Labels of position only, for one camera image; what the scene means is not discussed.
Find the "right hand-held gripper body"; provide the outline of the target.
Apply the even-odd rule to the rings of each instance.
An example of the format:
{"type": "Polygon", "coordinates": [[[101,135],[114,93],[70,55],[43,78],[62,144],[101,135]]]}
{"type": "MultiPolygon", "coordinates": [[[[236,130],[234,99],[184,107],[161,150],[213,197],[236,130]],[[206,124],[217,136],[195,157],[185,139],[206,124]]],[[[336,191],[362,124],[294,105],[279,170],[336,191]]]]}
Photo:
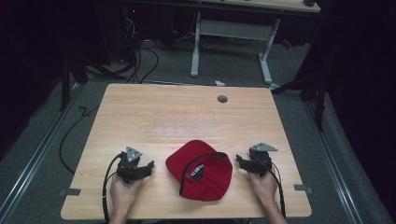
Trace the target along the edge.
{"type": "Polygon", "coordinates": [[[272,169],[272,159],[269,155],[270,151],[277,151],[277,148],[265,143],[259,143],[249,148],[248,155],[250,157],[250,172],[263,177],[272,169]]]}

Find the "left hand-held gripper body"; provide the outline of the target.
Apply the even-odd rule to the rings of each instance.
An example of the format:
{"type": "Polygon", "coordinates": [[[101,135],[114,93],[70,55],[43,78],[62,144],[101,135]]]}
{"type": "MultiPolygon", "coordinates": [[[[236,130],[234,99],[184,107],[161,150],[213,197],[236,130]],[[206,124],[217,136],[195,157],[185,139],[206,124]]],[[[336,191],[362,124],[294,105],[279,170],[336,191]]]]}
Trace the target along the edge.
{"type": "Polygon", "coordinates": [[[142,153],[132,147],[127,147],[125,152],[121,152],[116,173],[124,183],[131,184],[138,180],[136,174],[141,170],[138,167],[141,156],[142,153]]]}

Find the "red cap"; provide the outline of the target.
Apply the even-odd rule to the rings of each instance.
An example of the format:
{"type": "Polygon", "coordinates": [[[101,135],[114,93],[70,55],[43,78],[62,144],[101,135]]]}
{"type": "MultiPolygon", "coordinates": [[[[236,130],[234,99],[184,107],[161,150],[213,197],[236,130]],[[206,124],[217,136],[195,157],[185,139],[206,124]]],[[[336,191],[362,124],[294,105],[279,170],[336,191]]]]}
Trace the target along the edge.
{"type": "Polygon", "coordinates": [[[183,198],[218,201],[231,184],[233,166],[228,155],[201,140],[186,143],[166,159],[165,165],[179,183],[183,198]]]}

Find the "person's right hand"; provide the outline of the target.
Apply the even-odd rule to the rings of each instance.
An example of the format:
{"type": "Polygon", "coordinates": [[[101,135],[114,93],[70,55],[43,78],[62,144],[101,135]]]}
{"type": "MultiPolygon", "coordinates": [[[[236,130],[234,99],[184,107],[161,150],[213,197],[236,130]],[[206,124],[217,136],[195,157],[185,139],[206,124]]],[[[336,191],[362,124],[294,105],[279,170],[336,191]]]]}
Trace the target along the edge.
{"type": "Polygon", "coordinates": [[[264,176],[259,176],[251,172],[247,173],[251,187],[263,208],[276,206],[277,183],[274,177],[267,172],[264,176]]]}

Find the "person's left hand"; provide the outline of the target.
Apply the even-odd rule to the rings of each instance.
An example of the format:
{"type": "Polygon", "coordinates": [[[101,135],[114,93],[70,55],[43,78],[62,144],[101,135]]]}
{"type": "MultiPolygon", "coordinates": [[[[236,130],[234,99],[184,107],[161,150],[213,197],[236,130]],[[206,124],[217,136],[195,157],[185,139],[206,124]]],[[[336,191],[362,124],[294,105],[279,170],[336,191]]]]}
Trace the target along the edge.
{"type": "Polygon", "coordinates": [[[119,176],[112,177],[110,195],[114,206],[113,217],[128,216],[142,183],[143,180],[139,179],[126,184],[119,176]]]}

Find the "black stand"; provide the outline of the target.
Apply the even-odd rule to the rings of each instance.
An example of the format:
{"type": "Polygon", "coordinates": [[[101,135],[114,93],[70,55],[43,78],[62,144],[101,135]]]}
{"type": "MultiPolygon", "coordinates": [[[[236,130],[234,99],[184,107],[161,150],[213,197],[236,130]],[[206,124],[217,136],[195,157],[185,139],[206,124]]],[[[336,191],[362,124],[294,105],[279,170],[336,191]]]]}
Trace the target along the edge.
{"type": "Polygon", "coordinates": [[[73,54],[66,55],[62,62],[62,104],[60,107],[61,111],[66,109],[66,106],[70,101],[70,76],[73,76],[74,80],[78,84],[86,84],[88,76],[85,72],[84,59],[81,55],[73,54]]]}
{"type": "Polygon", "coordinates": [[[290,83],[275,88],[272,90],[272,94],[279,94],[283,91],[296,90],[298,88],[302,90],[300,98],[303,102],[316,102],[314,121],[317,128],[322,132],[323,112],[325,109],[326,77],[315,74],[300,77],[290,83]]]}

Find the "desk with white metal legs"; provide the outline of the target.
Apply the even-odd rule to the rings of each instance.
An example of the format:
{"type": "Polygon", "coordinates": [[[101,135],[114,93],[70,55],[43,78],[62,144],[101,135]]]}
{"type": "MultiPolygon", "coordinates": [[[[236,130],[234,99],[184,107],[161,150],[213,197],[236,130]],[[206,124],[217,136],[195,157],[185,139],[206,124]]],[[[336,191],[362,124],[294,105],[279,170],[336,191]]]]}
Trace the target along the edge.
{"type": "MultiPolygon", "coordinates": [[[[304,0],[191,0],[197,7],[236,7],[237,9],[265,9],[279,13],[319,14],[320,6],[304,4],[304,0]]],[[[258,54],[265,83],[273,83],[267,58],[273,45],[281,19],[276,16],[268,24],[226,21],[225,19],[203,19],[201,12],[195,14],[194,49],[191,58],[191,76],[199,75],[200,40],[203,35],[264,41],[263,52],[258,54]]]]}

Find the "metal floor rail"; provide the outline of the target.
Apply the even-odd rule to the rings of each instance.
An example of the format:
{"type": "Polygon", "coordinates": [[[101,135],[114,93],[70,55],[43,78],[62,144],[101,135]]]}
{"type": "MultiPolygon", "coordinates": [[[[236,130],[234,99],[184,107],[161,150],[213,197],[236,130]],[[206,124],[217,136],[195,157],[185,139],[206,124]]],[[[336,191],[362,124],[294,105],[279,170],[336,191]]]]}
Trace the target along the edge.
{"type": "Polygon", "coordinates": [[[71,100],[61,109],[61,87],[29,119],[15,145],[0,162],[0,224],[7,224],[50,150],[64,118],[82,91],[73,84],[71,100]]]}
{"type": "Polygon", "coordinates": [[[338,198],[343,205],[346,212],[346,216],[350,224],[362,224],[361,215],[356,207],[356,204],[352,198],[351,192],[345,179],[343,178],[341,171],[336,163],[336,160],[332,154],[331,148],[326,140],[325,134],[318,128],[314,115],[314,109],[310,103],[303,103],[304,110],[309,117],[311,126],[315,130],[316,136],[320,144],[320,150],[323,154],[326,166],[328,167],[329,174],[337,192],[338,198]]]}

